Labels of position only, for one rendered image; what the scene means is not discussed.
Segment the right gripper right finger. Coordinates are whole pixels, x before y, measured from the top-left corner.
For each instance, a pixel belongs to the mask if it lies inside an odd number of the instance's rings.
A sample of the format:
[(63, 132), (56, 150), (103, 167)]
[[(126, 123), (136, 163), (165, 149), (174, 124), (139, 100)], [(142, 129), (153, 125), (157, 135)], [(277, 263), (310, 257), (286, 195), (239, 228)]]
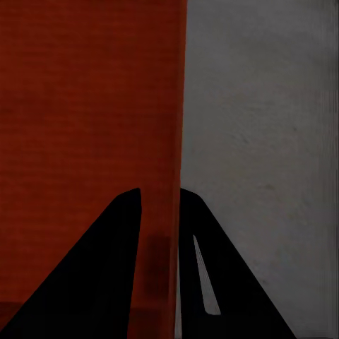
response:
[[(205, 311), (194, 235), (220, 315)], [(297, 339), (203, 199), (180, 188), (182, 339)]]

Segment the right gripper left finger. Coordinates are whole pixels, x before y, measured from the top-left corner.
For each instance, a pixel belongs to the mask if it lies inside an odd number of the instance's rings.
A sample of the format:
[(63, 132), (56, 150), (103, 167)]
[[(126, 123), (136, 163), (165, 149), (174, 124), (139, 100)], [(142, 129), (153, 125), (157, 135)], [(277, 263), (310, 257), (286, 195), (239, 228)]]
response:
[(0, 339), (126, 339), (141, 190), (119, 194), (0, 332)]

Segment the storage box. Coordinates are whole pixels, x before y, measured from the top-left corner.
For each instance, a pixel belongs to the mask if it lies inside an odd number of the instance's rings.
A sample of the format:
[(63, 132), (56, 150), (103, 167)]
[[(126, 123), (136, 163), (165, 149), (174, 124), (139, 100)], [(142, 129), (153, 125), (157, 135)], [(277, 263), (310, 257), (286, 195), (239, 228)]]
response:
[(0, 332), (141, 190), (126, 339), (175, 339), (187, 0), (0, 0)]

